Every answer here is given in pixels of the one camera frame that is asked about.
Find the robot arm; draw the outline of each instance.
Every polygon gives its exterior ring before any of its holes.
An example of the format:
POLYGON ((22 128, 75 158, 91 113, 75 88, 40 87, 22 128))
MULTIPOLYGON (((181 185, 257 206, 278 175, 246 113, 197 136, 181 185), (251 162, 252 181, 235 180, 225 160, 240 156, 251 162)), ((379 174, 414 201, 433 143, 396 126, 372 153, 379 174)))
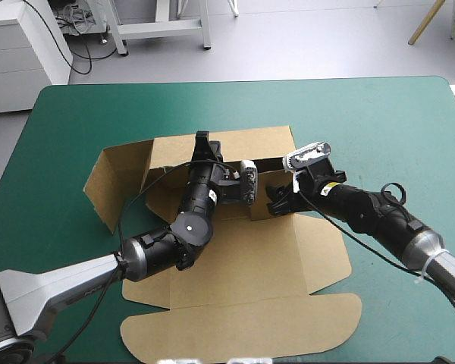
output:
POLYGON ((33 275, 0 272, 0 364, 25 363, 34 340, 46 340, 58 312, 112 281, 141 281, 167 268, 191 267, 212 238, 211 217, 219 203, 256 197, 257 169, 223 163, 221 144, 198 132, 189 180, 175 221, 123 242, 120 253, 33 275))
POLYGON ((343 171, 335 171, 328 159, 327 143, 313 143, 283 158, 293 182, 285 187, 269 187, 273 215, 318 209, 346 222, 356 233, 368 234, 395 256, 409 270, 427 273, 455 299, 455 257, 444 245, 440 234, 422 223, 403 207, 406 192, 399 184, 401 200, 383 186, 368 192, 342 184, 343 171))

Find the wooden chair leg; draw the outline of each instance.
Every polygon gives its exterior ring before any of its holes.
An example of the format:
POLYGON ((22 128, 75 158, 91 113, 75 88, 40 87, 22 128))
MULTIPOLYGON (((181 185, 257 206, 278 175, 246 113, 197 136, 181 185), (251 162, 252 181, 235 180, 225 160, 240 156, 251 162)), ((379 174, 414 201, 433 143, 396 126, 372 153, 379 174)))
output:
POLYGON ((415 33, 409 38, 408 44, 413 45, 415 44, 416 40, 418 40, 419 36, 422 35, 423 31, 426 29, 428 24, 430 24, 431 19, 438 13, 441 6, 445 3, 445 0, 437 0, 433 6, 431 7, 430 11, 426 14, 423 18, 419 27, 415 30, 415 33))

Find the cardboard flap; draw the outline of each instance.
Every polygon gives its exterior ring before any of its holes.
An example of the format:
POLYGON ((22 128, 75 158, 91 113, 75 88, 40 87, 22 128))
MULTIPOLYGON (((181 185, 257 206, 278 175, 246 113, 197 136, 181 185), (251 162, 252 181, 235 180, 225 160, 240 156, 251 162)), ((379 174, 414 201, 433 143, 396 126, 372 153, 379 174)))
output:
POLYGON ((356 330, 362 305, 351 293, 173 309, 127 318, 121 336, 139 360, 280 357, 319 353, 356 330))
POLYGON ((101 220, 115 231, 124 200, 140 190, 152 140, 103 149, 83 188, 101 220))
MULTIPOLYGON (((225 162, 277 158, 295 150, 288 126, 212 132, 209 140, 221 141, 225 162)), ((195 134, 155 138, 150 169, 188 162, 195 145, 195 134)))
POLYGON ((302 257, 308 293, 314 293, 350 276, 342 234, 326 220, 293 215, 293 229, 302 257))
POLYGON ((351 272, 340 232, 319 218, 216 221, 214 231, 191 269, 169 269, 160 288, 155 277, 125 281, 124 297, 165 308, 249 303, 307 295, 351 272))

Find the white cable tie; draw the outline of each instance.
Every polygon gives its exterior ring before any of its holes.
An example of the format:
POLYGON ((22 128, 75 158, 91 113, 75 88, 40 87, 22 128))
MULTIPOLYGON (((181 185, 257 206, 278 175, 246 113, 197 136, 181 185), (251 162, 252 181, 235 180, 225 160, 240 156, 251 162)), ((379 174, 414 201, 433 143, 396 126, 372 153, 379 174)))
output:
POLYGON ((297 177, 300 173, 302 173, 302 171, 294 172, 293 176, 292 176, 292 184, 293 184, 294 193, 298 193, 300 191, 300 185, 298 184, 298 180, 297 180, 297 177))
POLYGON ((420 273, 419 277, 417 279, 415 279, 415 283, 418 284, 420 282, 423 282, 425 280, 425 277, 427 276, 426 274, 426 269, 428 269, 428 266, 430 265, 431 262, 433 262, 433 259, 435 259, 437 256, 439 256, 440 254, 442 253, 449 253, 448 250, 446 249, 440 249, 440 250, 437 250, 435 253, 433 253, 432 255, 430 255, 428 257, 428 259, 426 259, 426 262, 425 264, 423 265, 423 269, 422 269, 422 272, 420 273))

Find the white drawer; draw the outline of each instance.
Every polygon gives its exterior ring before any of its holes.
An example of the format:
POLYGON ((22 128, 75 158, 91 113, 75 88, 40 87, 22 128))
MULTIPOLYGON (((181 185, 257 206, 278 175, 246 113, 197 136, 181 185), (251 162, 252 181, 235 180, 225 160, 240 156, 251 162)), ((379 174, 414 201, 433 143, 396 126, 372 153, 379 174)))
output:
POLYGON ((30 110, 50 84, 43 70, 0 74, 0 112, 30 110))
POLYGON ((0 49, 30 47, 30 42, 18 24, 0 26, 0 49))
POLYGON ((0 51, 0 73, 40 69, 42 69, 42 65, 32 48, 0 51))

